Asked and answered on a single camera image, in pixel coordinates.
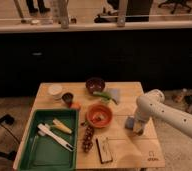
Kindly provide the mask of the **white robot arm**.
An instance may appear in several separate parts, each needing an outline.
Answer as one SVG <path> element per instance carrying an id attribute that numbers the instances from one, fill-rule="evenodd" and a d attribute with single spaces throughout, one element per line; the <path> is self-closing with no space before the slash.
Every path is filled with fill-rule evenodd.
<path id="1" fill-rule="evenodd" d="M 149 119 L 157 117 L 192 138 L 192 115 L 165 105 L 164 100 L 164 94 L 158 89 L 140 95 L 136 99 L 133 131 L 143 133 Z"/>

